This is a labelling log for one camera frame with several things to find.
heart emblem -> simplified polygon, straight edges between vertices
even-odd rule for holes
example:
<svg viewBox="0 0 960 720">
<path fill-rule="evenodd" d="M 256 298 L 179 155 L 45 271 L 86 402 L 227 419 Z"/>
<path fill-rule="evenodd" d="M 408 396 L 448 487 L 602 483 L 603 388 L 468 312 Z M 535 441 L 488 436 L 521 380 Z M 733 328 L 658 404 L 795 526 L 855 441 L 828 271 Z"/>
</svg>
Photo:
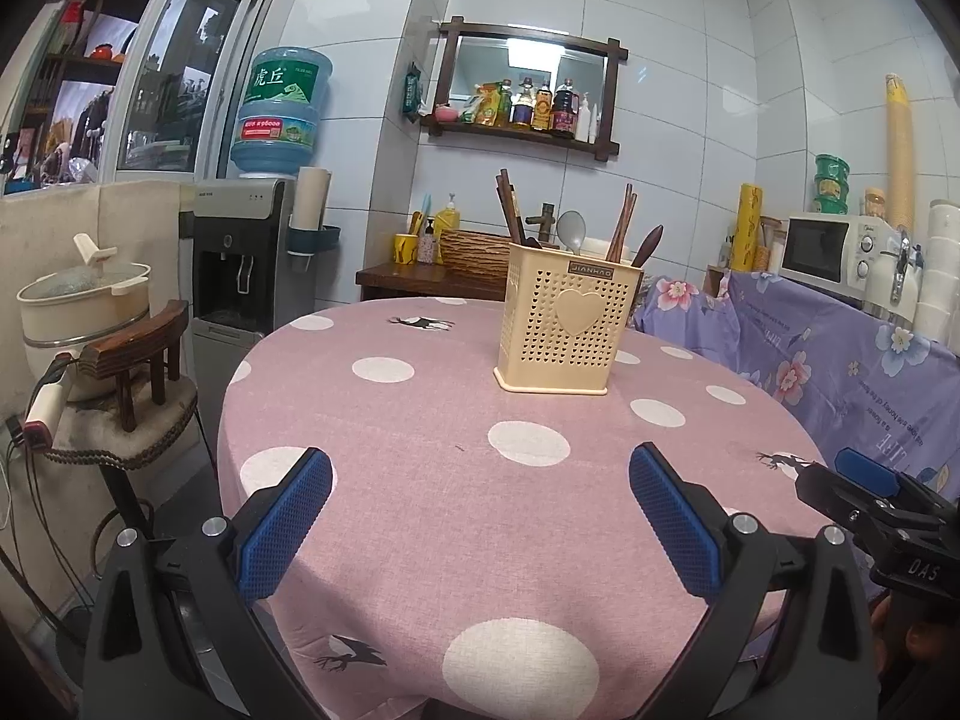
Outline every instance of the heart emblem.
<svg viewBox="0 0 960 720">
<path fill-rule="evenodd" d="M 603 316 L 606 304 L 606 300 L 597 293 L 582 295 L 577 290 L 563 290 L 554 300 L 553 310 L 557 313 L 560 327 L 577 337 Z"/>
</svg>

blue gripper pad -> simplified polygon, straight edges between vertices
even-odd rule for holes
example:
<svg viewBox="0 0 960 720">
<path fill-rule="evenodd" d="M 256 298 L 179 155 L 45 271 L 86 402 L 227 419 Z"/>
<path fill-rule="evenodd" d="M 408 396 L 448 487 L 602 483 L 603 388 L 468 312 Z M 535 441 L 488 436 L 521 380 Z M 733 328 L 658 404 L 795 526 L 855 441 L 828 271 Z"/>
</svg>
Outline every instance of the blue gripper pad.
<svg viewBox="0 0 960 720">
<path fill-rule="evenodd" d="M 901 491 L 893 471 L 850 447 L 837 452 L 833 465 L 838 474 L 870 490 L 877 498 L 891 498 Z"/>
<path fill-rule="evenodd" d="M 277 485 L 280 496 L 240 547 L 237 589 L 248 604 L 277 590 L 333 488 L 328 456 L 318 449 L 307 451 L 312 451 L 310 458 L 296 476 L 288 479 L 288 473 Z"/>
<path fill-rule="evenodd" d="M 634 450 L 630 457 L 630 489 L 683 587 L 690 595 L 710 603 L 721 589 L 720 550 L 677 482 L 680 480 L 671 479 L 645 446 Z"/>
</svg>

microwave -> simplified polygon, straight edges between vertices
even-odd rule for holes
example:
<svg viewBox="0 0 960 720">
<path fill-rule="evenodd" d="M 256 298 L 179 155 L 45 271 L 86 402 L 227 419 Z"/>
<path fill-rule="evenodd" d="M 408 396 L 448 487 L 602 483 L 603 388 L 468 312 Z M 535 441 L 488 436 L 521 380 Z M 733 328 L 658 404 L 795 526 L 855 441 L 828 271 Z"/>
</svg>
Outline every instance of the microwave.
<svg viewBox="0 0 960 720">
<path fill-rule="evenodd" d="M 862 300 L 875 259 L 897 245 L 899 233 L 879 217 L 792 215 L 779 274 L 822 292 Z"/>
</svg>

pink flower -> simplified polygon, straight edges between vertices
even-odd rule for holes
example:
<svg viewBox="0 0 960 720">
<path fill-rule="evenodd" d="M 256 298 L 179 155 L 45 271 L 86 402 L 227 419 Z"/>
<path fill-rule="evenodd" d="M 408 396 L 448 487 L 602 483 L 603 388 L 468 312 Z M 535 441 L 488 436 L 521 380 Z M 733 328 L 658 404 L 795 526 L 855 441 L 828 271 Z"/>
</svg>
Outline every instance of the pink flower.
<svg viewBox="0 0 960 720">
<path fill-rule="evenodd" d="M 774 400 L 791 406 L 800 403 L 803 397 L 803 387 L 810 378 L 810 366 L 805 365 L 806 352 L 797 352 L 791 362 L 784 360 L 776 369 L 776 389 Z"/>
<path fill-rule="evenodd" d="M 659 292 L 656 306 L 661 311 L 669 311 L 677 306 L 680 306 L 684 311 L 689 311 L 690 299 L 693 298 L 693 295 L 700 294 L 700 290 L 692 284 L 688 284 L 688 282 L 667 281 L 665 278 L 656 282 L 656 291 Z"/>
</svg>

pink tablecloth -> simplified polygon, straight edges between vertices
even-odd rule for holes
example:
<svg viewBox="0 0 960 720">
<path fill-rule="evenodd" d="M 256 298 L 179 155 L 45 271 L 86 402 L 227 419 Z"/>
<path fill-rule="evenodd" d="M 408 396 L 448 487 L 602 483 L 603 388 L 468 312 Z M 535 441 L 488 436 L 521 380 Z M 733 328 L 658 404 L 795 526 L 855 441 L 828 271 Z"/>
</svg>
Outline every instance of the pink tablecloth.
<svg viewBox="0 0 960 720">
<path fill-rule="evenodd" d="M 761 389 L 627 331 L 608 395 L 509 394 L 502 313 L 405 298 L 302 317 L 227 390 L 228 514 L 306 446 L 333 462 L 270 607 L 334 718 L 391 720 L 427 696 L 507 720 L 632 714 L 704 613 L 630 491 L 645 440 L 771 530 L 824 524 L 793 485 L 820 455 Z"/>
</svg>

